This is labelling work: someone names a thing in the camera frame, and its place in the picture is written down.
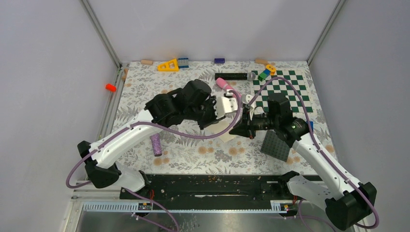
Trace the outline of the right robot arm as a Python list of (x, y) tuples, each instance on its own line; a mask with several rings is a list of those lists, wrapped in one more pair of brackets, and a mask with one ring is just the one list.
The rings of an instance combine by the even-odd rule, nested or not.
[(301, 155), (325, 183), (322, 187), (296, 172), (282, 176), (278, 195), (289, 199), (301, 197), (325, 211), (328, 219), (340, 230), (346, 230), (374, 212), (377, 190), (370, 182), (362, 183), (344, 169), (318, 142), (311, 126), (293, 116), (284, 94), (275, 93), (268, 100), (269, 110), (262, 115), (252, 112), (253, 98), (242, 96), (241, 120), (229, 132), (253, 139), (256, 131), (273, 130), (288, 147)]

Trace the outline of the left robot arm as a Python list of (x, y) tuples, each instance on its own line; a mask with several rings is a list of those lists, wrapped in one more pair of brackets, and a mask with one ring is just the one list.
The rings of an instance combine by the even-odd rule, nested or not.
[(115, 185), (131, 190), (139, 199), (147, 197), (150, 186), (145, 174), (121, 167), (117, 160), (146, 138), (184, 120), (197, 122), (202, 130), (219, 122), (225, 118), (225, 113), (218, 109), (219, 102), (211, 94), (210, 86), (199, 79), (189, 81), (183, 88), (156, 95), (115, 132), (93, 143), (78, 144), (90, 182), (97, 189)]

